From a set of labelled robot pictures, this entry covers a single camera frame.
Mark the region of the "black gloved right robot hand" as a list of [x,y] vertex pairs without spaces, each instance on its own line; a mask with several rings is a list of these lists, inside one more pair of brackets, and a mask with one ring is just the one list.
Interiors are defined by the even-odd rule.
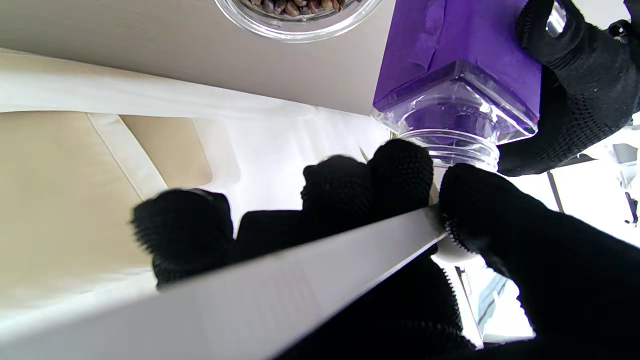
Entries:
[[[140,203],[131,223],[157,287],[426,207],[434,166],[425,148],[393,139],[368,162],[335,155],[302,175],[301,210],[247,212],[236,235],[224,194],[171,189]],[[468,164],[445,172],[439,205],[454,241],[517,285],[534,338],[476,349],[450,280],[427,251],[280,358],[639,358],[637,247]]]

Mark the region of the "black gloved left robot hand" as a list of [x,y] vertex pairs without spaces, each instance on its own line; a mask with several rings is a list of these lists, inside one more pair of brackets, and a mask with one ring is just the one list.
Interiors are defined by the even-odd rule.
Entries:
[[630,20],[608,29],[585,21],[571,0],[558,2],[566,24],[547,32],[553,0],[529,0],[516,22],[518,43],[542,65],[538,132],[499,146],[498,172],[541,174],[619,132],[639,111],[639,2]]

